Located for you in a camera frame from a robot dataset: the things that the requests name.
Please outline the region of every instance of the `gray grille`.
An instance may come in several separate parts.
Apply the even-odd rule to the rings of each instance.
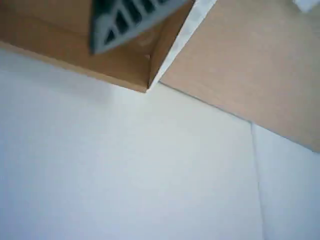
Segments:
[[[93,0],[90,48],[105,52],[157,24],[187,0]]]

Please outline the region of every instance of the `light wood panel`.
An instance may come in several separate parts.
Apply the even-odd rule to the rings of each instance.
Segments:
[[[307,18],[289,0],[218,0],[162,82],[319,152],[320,38]]]
[[[92,56],[87,41],[84,36],[0,8],[0,47],[135,91],[147,90],[150,67],[142,54],[118,47]]]

